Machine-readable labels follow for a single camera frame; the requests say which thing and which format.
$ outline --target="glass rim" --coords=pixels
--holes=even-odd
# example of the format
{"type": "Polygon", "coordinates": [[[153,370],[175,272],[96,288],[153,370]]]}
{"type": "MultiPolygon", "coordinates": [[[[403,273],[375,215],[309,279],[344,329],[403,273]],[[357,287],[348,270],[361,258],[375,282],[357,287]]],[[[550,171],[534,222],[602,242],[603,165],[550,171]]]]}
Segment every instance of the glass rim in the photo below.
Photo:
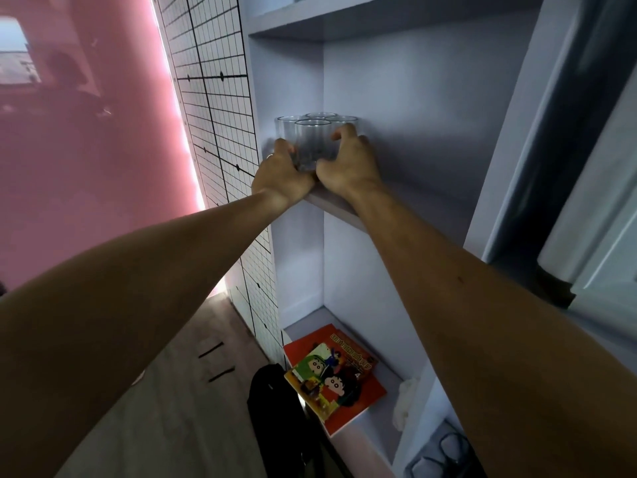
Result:
{"type": "Polygon", "coordinates": [[[331,116],[326,118],[326,120],[329,120],[330,122],[352,122],[355,120],[358,120],[358,117],[356,116],[331,116]]]}
{"type": "Polygon", "coordinates": [[[309,117],[303,115],[298,115],[298,116],[281,116],[281,117],[277,117],[276,120],[282,120],[284,122],[297,122],[299,120],[308,120],[310,119],[309,117]]]}
{"type": "Polygon", "coordinates": [[[325,111],[317,111],[317,112],[308,112],[305,115],[308,119],[327,119],[328,117],[336,117],[338,114],[336,112],[325,112],[325,111]]]}
{"type": "Polygon", "coordinates": [[[331,124],[332,121],[326,119],[301,119],[295,122],[298,125],[328,125],[331,124]]]}

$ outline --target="forearm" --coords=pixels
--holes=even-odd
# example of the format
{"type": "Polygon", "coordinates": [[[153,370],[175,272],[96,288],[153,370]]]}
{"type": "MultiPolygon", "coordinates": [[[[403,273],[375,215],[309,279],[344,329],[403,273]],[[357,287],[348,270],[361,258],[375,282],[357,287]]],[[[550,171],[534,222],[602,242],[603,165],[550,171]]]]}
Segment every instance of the forearm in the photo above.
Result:
{"type": "Polygon", "coordinates": [[[637,381],[550,305],[386,190],[349,198],[490,476],[634,466],[637,381]]]}
{"type": "Polygon", "coordinates": [[[4,470],[53,474],[286,208],[261,192],[145,228],[0,299],[4,470]]]}

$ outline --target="floor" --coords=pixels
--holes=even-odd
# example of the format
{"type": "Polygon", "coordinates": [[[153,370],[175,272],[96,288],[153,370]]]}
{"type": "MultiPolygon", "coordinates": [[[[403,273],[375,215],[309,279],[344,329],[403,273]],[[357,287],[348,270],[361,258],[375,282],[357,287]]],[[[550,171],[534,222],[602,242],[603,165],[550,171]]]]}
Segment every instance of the floor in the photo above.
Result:
{"type": "Polygon", "coordinates": [[[267,363],[227,297],[210,298],[57,477],[265,477],[246,401],[267,363]]]}

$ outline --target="person's right arm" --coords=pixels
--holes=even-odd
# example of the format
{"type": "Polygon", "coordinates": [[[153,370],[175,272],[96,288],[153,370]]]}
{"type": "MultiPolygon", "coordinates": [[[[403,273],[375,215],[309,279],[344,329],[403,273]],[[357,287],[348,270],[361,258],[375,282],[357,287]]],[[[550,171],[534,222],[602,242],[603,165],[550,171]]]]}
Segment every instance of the person's right arm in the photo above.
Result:
{"type": "Polygon", "coordinates": [[[490,477],[637,474],[637,377],[392,196],[353,126],[317,175],[356,210],[490,477]]]}

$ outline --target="black fabric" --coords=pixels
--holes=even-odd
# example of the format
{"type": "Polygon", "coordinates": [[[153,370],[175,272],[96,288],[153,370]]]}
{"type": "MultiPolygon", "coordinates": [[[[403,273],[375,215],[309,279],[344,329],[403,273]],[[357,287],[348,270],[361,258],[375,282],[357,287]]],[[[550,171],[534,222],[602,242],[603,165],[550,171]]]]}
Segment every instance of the black fabric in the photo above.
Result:
{"type": "Polygon", "coordinates": [[[320,459],[319,440],[299,397],[280,364],[259,369],[250,386],[248,410],[267,476],[302,476],[312,459],[320,459]]]}

